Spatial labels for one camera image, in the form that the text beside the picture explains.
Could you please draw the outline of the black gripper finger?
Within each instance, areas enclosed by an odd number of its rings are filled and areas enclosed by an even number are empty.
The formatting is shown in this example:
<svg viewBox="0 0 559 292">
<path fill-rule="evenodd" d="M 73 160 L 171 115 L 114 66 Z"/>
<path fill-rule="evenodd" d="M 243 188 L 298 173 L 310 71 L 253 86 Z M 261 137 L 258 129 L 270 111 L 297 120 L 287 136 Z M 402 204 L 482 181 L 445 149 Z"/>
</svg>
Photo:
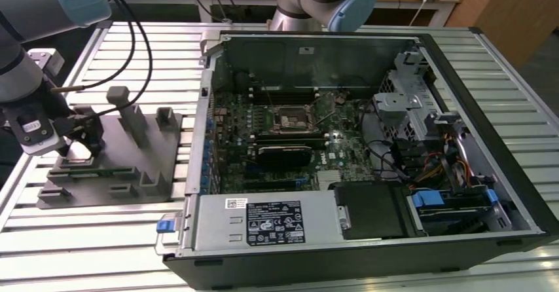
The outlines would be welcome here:
<svg viewBox="0 0 559 292">
<path fill-rule="evenodd" d="M 82 136 L 81 131 L 73 131 L 67 134 L 61 134 L 61 139 L 63 140 L 63 146 L 58 149 L 59 155 L 66 158 L 69 156 L 70 148 L 74 142 L 79 142 Z"/>
<path fill-rule="evenodd" d="M 105 148 L 103 134 L 103 130 L 86 129 L 81 136 L 81 143 L 89 149 L 91 157 L 98 157 Z"/>
</svg>

